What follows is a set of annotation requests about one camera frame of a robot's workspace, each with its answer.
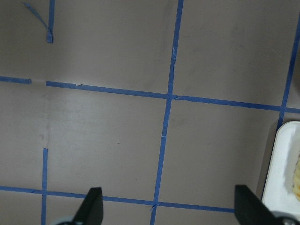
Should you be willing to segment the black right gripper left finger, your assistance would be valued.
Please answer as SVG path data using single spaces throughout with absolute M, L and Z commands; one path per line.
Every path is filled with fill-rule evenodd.
M 101 225 L 104 217 L 101 187 L 91 188 L 72 219 L 74 225 Z

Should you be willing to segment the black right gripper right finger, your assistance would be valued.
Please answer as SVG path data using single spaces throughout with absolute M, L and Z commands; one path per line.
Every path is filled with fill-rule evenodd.
M 240 225 L 284 225 L 246 185 L 235 186 L 234 215 Z

